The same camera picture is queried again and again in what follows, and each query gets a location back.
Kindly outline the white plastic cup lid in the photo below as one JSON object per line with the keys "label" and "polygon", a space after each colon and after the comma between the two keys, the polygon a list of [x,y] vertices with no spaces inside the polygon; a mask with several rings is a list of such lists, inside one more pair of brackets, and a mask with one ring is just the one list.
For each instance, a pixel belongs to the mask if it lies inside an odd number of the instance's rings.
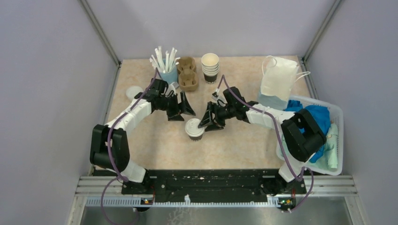
{"label": "white plastic cup lid", "polygon": [[205,132],[205,129],[199,128],[200,119],[193,118],[186,122],[185,124],[185,132],[187,135],[200,135],[201,133]]}

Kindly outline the black paper coffee cup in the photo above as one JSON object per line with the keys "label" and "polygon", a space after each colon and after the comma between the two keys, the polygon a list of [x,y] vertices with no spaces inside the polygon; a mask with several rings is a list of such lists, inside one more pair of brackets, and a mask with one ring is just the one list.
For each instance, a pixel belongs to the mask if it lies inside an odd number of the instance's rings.
{"label": "black paper coffee cup", "polygon": [[192,141],[197,142],[197,141],[200,141],[200,140],[202,139],[203,133],[201,133],[200,135],[188,135],[188,137],[189,137]]}

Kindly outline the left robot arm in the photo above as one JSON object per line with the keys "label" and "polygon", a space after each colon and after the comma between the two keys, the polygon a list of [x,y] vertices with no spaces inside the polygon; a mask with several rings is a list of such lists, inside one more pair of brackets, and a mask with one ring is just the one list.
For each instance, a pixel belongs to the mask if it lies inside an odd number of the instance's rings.
{"label": "left robot arm", "polygon": [[123,181],[131,181],[140,194],[149,191],[147,170],[130,158],[128,135],[154,111],[165,111],[169,121],[183,121],[182,115],[195,115],[186,94],[169,89],[161,79],[151,79],[148,87],[138,93],[131,104],[116,118],[92,130],[90,163],[115,172]]}

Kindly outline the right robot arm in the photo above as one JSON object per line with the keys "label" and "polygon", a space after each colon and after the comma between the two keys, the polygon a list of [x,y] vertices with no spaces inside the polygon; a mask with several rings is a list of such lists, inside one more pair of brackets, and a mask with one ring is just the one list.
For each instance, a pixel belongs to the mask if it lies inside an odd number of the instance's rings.
{"label": "right robot arm", "polygon": [[278,171],[280,177],[275,180],[275,187],[281,193],[288,193],[294,188],[294,180],[301,180],[310,158],[326,143],[324,132],[306,109],[281,111],[255,101],[246,102],[236,87],[226,89],[223,95],[221,103],[208,102],[198,128],[206,132],[222,130],[226,120],[235,118],[275,130],[285,160]]}

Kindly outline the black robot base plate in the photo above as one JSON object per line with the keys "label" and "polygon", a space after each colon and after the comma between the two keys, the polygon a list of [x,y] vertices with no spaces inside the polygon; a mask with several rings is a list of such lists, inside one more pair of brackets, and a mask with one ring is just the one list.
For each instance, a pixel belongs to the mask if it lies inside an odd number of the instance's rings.
{"label": "black robot base plate", "polygon": [[122,194],[146,194],[156,203],[266,202],[277,194],[306,194],[303,181],[286,182],[277,169],[148,170],[141,183],[123,182]]}

